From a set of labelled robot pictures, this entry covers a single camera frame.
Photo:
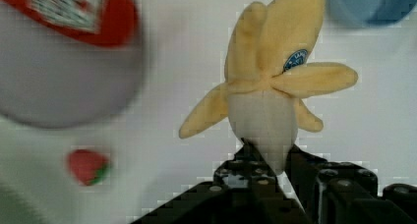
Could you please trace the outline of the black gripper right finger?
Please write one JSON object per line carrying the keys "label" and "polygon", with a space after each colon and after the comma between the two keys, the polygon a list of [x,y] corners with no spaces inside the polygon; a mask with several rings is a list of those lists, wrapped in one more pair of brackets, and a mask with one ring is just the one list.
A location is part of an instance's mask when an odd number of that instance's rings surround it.
{"label": "black gripper right finger", "polygon": [[294,145],[285,173],[314,224],[416,224],[416,188],[394,183],[378,192],[376,173],[331,162]]}

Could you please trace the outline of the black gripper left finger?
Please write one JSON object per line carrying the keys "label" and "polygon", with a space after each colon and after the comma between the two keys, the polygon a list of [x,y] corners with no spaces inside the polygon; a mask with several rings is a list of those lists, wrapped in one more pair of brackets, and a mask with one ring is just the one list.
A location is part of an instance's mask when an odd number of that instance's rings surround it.
{"label": "black gripper left finger", "polygon": [[275,173],[245,141],[211,182],[201,182],[131,224],[312,224]]}

